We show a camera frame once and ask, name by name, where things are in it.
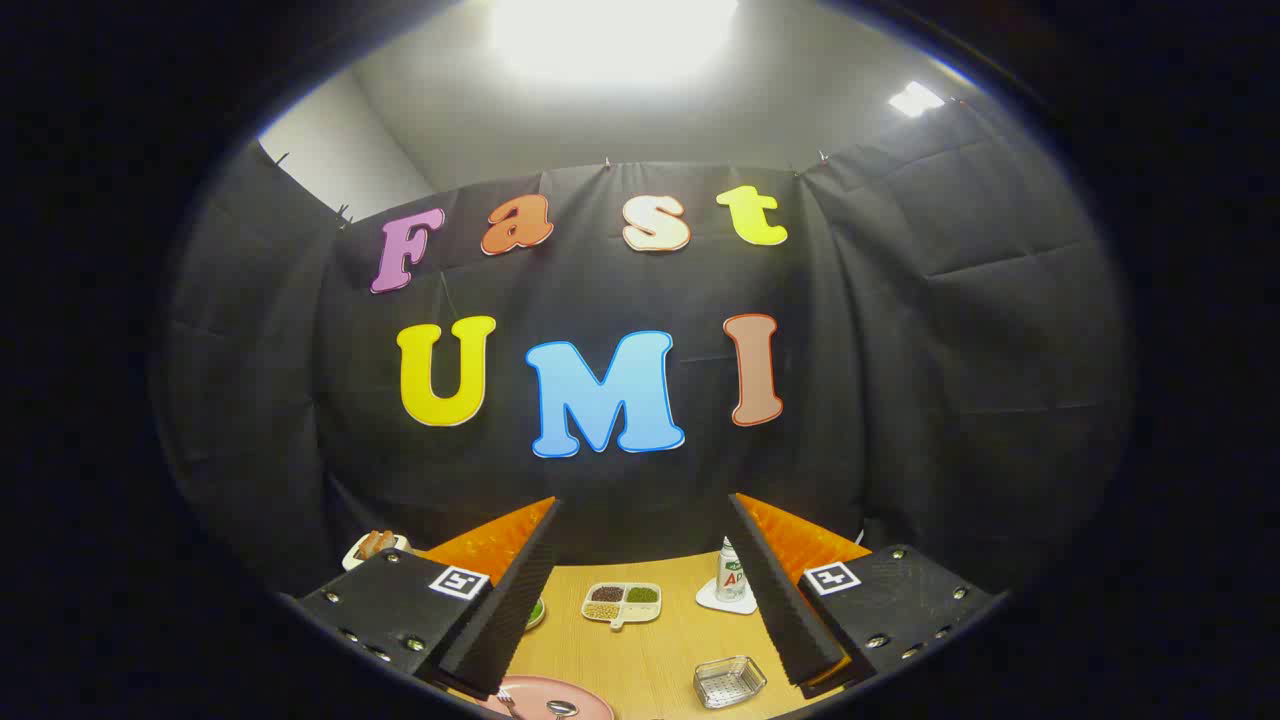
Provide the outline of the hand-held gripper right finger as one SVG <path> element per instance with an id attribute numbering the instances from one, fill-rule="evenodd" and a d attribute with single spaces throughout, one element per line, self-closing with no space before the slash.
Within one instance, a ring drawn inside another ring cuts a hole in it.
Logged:
<path id="1" fill-rule="evenodd" d="M 727 537 L 791 685 L 808 698 L 878 682 L 1004 605 L 910 544 L 869 550 L 742 493 Z"/>

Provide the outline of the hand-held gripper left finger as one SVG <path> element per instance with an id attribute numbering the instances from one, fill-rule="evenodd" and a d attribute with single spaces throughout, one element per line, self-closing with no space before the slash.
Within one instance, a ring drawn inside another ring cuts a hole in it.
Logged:
<path id="1" fill-rule="evenodd" d="M 421 682 L 497 694 L 556 565 L 547 497 L 430 550 L 370 532 L 344 571 L 296 600 L 333 639 Z"/>

